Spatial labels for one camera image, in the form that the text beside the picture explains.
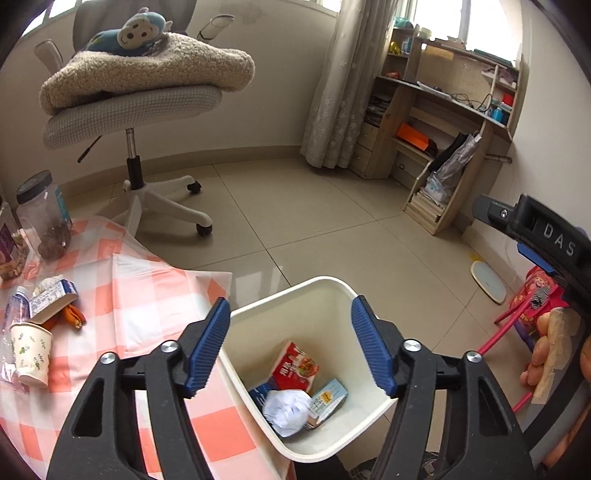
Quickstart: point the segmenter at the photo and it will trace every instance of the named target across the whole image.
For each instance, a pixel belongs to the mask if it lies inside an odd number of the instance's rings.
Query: chair wheel
[[[201,184],[198,181],[196,181],[191,185],[187,185],[187,190],[193,193],[194,195],[198,194],[201,191]]]
[[[197,225],[197,233],[199,234],[199,236],[208,236],[211,235],[212,230],[213,230],[213,225],[210,226],[201,226],[198,223]]]

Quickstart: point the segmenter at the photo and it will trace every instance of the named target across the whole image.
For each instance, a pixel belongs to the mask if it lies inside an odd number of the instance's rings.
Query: orange box
[[[425,151],[429,146],[429,138],[408,124],[400,125],[396,136],[406,140],[408,143],[414,145],[419,150]]]

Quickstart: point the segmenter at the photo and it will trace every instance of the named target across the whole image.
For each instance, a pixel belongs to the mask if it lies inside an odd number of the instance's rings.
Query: drawer
[[[375,139],[378,136],[378,131],[378,127],[374,127],[373,125],[363,122],[357,143],[359,145],[363,145],[368,150],[373,150]]]
[[[353,167],[353,170],[356,170],[360,173],[365,173],[365,170],[367,170],[369,165],[370,158],[371,151],[359,144],[356,144],[355,150],[353,151],[353,157],[351,157],[351,166]]]

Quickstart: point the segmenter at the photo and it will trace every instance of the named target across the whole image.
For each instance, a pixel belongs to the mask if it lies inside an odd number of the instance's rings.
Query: floor tile
[[[498,328],[493,321],[509,308],[509,303],[512,298],[513,292],[507,288],[505,301],[503,302],[503,305],[499,305],[492,301],[491,298],[478,287],[466,308],[476,321],[480,323],[482,328],[484,328],[489,334],[493,334]]]
[[[433,404],[433,415],[431,417],[431,430],[427,440],[427,451],[438,452],[441,446],[441,437],[443,435],[443,423],[445,421],[447,393],[445,390],[435,392],[435,402]]]
[[[531,352],[515,329],[509,330],[484,356],[511,405],[527,393],[519,376],[531,361]]]
[[[266,248],[373,221],[311,167],[221,176]]]
[[[179,268],[240,257],[264,249],[248,221],[218,177],[201,178],[198,195],[178,191],[168,198],[206,212],[213,220],[211,236],[197,236],[195,225],[146,211],[136,235],[152,253]]]
[[[206,265],[200,270],[232,272],[229,300],[233,310],[290,286],[266,251]]]
[[[173,180],[184,177],[185,175],[191,175],[195,180],[201,182],[200,179],[208,179],[211,177],[217,177],[217,171],[213,168],[213,165],[204,165],[201,167],[193,168],[182,168],[181,170],[165,171],[162,173],[155,173],[153,175],[147,175],[144,177],[145,181],[164,181]]]
[[[78,218],[96,215],[96,212],[109,203],[114,187],[114,185],[108,185],[66,198],[66,206],[70,216]]]
[[[469,350],[478,350],[489,337],[470,312],[464,310],[433,351],[460,357]]]
[[[337,455],[347,470],[376,458],[384,445],[390,422],[383,415]]]
[[[308,168],[309,166],[304,157],[299,157],[217,163],[214,165],[214,167],[220,175],[235,175],[237,173],[246,173],[254,171]]]
[[[291,285],[331,275],[364,294],[376,315],[434,347],[463,310],[441,281],[378,222],[272,248]]]
[[[467,305],[478,288],[470,273],[476,253],[462,242],[462,234],[455,227],[433,236],[406,214],[382,220],[380,223]]]
[[[445,337],[437,344],[435,353],[462,356],[468,350],[477,350],[491,334],[464,310]],[[514,405],[526,393],[519,383],[519,375],[531,360],[531,353],[515,329],[509,330],[486,354],[485,360],[503,389],[509,403]]]
[[[390,178],[363,180],[344,168],[323,168],[320,174],[347,194],[376,220],[400,215],[408,197],[408,188]]]

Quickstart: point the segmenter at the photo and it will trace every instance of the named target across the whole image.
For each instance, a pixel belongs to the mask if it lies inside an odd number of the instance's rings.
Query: plastic bottle
[[[4,328],[9,329],[13,323],[27,322],[31,318],[29,297],[25,287],[17,287],[10,296],[4,311]]]
[[[14,322],[26,322],[31,318],[29,309],[29,298],[27,289],[17,287],[17,291],[10,296],[4,318],[0,323],[0,381],[5,381],[13,385],[12,379],[15,373],[14,353],[12,351],[12,339],[10,337],[10,327]]]

